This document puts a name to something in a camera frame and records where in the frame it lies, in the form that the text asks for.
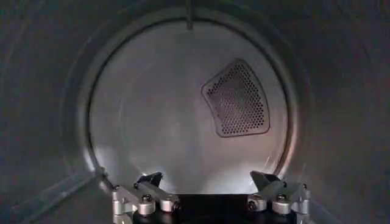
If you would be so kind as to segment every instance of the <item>reflective metal surface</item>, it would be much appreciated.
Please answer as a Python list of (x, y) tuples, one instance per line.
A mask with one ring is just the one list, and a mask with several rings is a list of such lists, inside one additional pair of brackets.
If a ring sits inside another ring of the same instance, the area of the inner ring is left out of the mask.
[[(318, 223), (389, 223), (389, 200), (379, 199), (390, 188), (386, 2), (191, 2), (189, 21), (229, 24), (252, 41), (260, 33), (279, 55), (273, 65), (285, 65), (278, 73), (293, 117), (286, 146), (295, 150), (282, 156), (288, 166), (276, 171), (308, 183), (311, 217)], [(101, 47), (150, 12), (169, 9), (153, 22), (188, 14), (176, 0), (3, 0), (0, 9), (0, 211), (7, 223), (5, 217), (36, 214), (44, 201), (50, 208), (52, 198), (69, 192), (51, 197), (53, 189), (74, 183), (67, 186), (72, 189), (78, 173), (99, 168), (86, 138), (93, 85), (82, 83)], [(177, 167), (185, 166), (179, 161)], [(241, 181), (240, 168), (232, 170)], [(98, 188), (82, 191), (41, 220), (109, 223), (110, 198), (101, 197)]]
[[(272, 173), (284, 151), (287, 111), (277, 75), (249, 41), (210, 23), (167, 23), (130, 39), (105, 66), (90, 112), (99, 164), (114, 184), (163, 172), (172, 193), (255, 192), (249, 172)], [(261, 82), (270, 114), (262, 135), (221, 138), (201, 87), (236, 58)]]

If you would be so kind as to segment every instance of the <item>bolt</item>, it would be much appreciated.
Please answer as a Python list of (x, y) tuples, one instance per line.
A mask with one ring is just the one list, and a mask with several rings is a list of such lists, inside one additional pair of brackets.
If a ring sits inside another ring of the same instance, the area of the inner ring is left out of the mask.
[(277, 201), (282, 201), (282, 200), (286, 200), (286, 199), (287, 199), (287, 197), (284, 194), (277, 194), (276, 195), (276, 200)]
[(256, 204), (254, 201), (248, 202), (248, 210), (251, 212), (255, 212), (257, 209)]
[(180, 205), (180, 203), (177, 201), (173, 204), (173, 207), (172, 207), (173, 211), (174, 212), (178, 212), (180, 210), (182, 210), (182, 206)]
[(142, 202), (151, 202), (152, 196), (150, 194), (142, 195)]

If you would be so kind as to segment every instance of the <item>perforated metal panel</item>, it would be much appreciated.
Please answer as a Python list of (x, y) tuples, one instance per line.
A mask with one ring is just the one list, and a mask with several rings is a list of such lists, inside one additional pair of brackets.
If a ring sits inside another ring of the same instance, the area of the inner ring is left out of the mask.
[(265, 133), (269, 129), (267, 101), (253, 70), (236, 59), (202, 87), (216, 131), (221, 137)]

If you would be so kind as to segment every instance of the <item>silver bracket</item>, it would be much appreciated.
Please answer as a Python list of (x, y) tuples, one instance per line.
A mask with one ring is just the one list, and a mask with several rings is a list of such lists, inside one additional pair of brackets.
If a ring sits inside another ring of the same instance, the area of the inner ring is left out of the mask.
[(281, 215), (287, 215), (291, 210), (299, 217), (308, 218), (310, 191), (306, 184), (287, 182), (283, 180), (268, 181), (265, 173), (252, 172), (256, 186), (261, 186), (255, 195), (262, 200), (272, 202), (272, 210)]
[(172, 213), (178, 208), (178, 196), (169, 194), (146, 181), (138, 183), (136, 187), (141, 192), (150, 194), (157, 202), (159, 202), (162, 211)]
[(131, 219), (127, 212), (138, 211), (140, 215), (147, 216), (155, 212), (155, 201), (147, 194), (130, 188), (116, 187), (112, 192), (113, 222), (115, 224), (130, 224)]

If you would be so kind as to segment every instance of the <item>metal arm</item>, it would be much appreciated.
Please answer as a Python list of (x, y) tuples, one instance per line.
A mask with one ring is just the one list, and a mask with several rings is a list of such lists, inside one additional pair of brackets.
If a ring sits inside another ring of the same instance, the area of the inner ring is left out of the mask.
[(272, 210), (281, 215), (287, 215), (291, 210), (296, 211), (299, 215), (308, 215), (310, 191), (306, 184), (290, 183), (281, 181), (274, 175), (268, 175), (260, 172), (250, 173), (258, 188), (259, 192), (255, 195), (261, 205), (264, 201), (272, 202)]
[(177, 209), (179, 203), (178, 196), (169, 194), (149, 182), (140, 182), (137, 184), (137, 188), (145, 194), (150, 194), (155, 200), (157, 200), (160, 203), (162, 211), (173, 212)]
[(150, 215), (155, 212), (155, 201), (148, 194), (130, 188), (116, 187), (112, 192), (113, 222), (115, 224), (130, 224), (131, 219), (127, 212), (138, 210), (140, 215)]

